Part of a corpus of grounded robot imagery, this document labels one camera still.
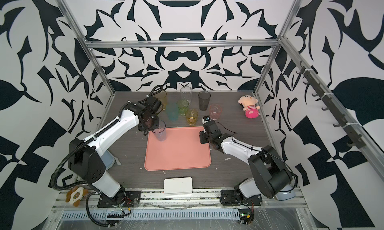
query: dark wooden tabletop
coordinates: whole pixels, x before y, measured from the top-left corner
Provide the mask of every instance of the dark wooden tabletop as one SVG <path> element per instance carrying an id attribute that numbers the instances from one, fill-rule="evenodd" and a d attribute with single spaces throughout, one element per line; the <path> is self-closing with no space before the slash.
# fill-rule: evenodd
<path id="1" fill-rule="evenodd" d="M 147 92 L 116 92 L 115 98 L 107 113 L 104 125 L 118 115 L 121 106 L 127 101 L 139 101 L 146 97 Z M 217 122 L 222 123 L 231 131 L 237 132 L 235 137 L 253 146 L 264 147 L 269 143 L 261 117 L 248 119 L 237 103 L 243 95 L 250 92 L 211 92 L 210 104 L 218 103 L 223 112 Z M 180 100 L 179 92 L 167 92 L 168 103 Z M 202 126 L 201 118 L 209 115 L 207 111 L 199 110 L 198 92 L 192 93 L 192 108 L 199 112 L 195 126 Z M 185 116 L 179 116 L 177 121 L 170 121 L 165 112 L 159 118 L 166 122 L 167 127 L 187 127 Z M 222 133 L 229 133 L 218 124 Z M 137 127 L 132 128 L 120 137 L 109 151 L 119 159 L 121 165 L 114 164 L 108 172 L 125 188 L 162 189 L 164 179 L 173 177 L 192 177 L 193 188 L 224 188 L 234 187 L 245 178 L 252 177 L 249 166 L 234 156 L 223 154 L 211 147 L 211 165 L 199 169 L 181 169 L 166 171 L 147 171 L 144 168 L 147 138 Z"/>

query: green glass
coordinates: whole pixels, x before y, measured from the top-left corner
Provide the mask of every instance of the green glass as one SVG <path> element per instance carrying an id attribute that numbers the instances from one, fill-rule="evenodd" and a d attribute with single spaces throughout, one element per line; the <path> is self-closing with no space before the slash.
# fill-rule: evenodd
<path id="1" fill-rule="evenodd" d="M 187 100 L 180 100 L 177 102 L 177 107 L 179 108 L 179 114 L 184 116 L 185 112 L 188 110 L 189 102 Z"/>
<path id="2" fill-rule="evenodd" d="M 189 125 L 195 125 L 196 122 L 197 122 L 197 117 L 198 117 L 199 113 L 196 109 L 188 109 L 186 112 L 185 112 L 185 117 L 187 118 L 187 123 Z"/>

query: yellow glass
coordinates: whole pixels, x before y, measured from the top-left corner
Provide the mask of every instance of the yellow glass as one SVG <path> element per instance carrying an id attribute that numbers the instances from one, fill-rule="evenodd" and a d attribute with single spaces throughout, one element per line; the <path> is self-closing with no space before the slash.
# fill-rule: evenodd
<path id="1" fill-rule="evenodd" d="M 162 90 L 161 92 L 157 93 L 156 95 L 154 95 L 159 101 L 161 101 L 161 103 L 163 103 L 163 110 L 167 109 L 167 104 L 168 104 L 168 100 L 167 100 L 167 92 Z"/>
<path id="2" fill-rule="evenodd" d="M 199 115 L 199 113 L 197 112 L 196 109 L 188 109 L 186 112 L 185 112 L 185 117 L 187 118 L 187 123 L 189 125 L 195 125 L 196 122 L 197 122 L 197 116 Z"/>

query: black mounting plate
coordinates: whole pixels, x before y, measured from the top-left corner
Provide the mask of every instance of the black mounting plate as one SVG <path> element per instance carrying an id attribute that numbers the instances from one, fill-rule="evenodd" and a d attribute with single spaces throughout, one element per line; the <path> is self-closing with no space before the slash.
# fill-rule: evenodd
<path id="1" fill-rule="evenodd" d="M 220 202 L 225 207 L 240 205 L 237 203 L 251 206 L 252 202 L 254 206 L 261 206 L 262 201 L 261 194 L 243 199 L 236 190 L 221 190 Z"/>
<path id="2" fill-rule="evenodd" d="M 140 203 L 140 196 L 141 191 L 125 191 L 125 195 L 127 196 L 127 199 L 124 200 L 124 203 L 121 207 L 132 207 L 134 203 Z M 104 207 L 113 207 L 110 203 L 108 203 L 107 198 L 99 199 L 99 202 L 97 204 L 98 208 L 104 208 Z"/>

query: black abstract pattern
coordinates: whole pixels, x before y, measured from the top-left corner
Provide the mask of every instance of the black abstract pattern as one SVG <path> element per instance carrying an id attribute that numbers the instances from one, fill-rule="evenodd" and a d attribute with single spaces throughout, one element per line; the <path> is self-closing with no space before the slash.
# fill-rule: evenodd
<path id="1" fill-rule="evenodd" d="M 69 142 L 96 129 L 110 96 L 54 0 L 0 0 L 0 13 L 1 228 L 31 229 Z"/>
<path id="2" fill-rule="evenodd" d="M 276 39 L 293 0 L 66 0 L 88 40 Z"/>
<path id="3" fill-rule="evenodd" d="M 271 47 L 95 50 L 115 90 L 151 90 L 159 84 L 170 90 L 186 85 L 196 90 L 253 90 L 270 52 Z"/>
<path id="4" fill-rule="evenodd" d="M 381 147 L 383 102 L 379 0 L 304 0 L 288 40 L 341 103 Z M 318 227 L 372 228 L 384 199 L 365 197 L 366 187 L 382 192 L 382 180 L 341 129 L 287 53 L 280 50 L 259 92 L 282 157 L 299 185 Z"/>

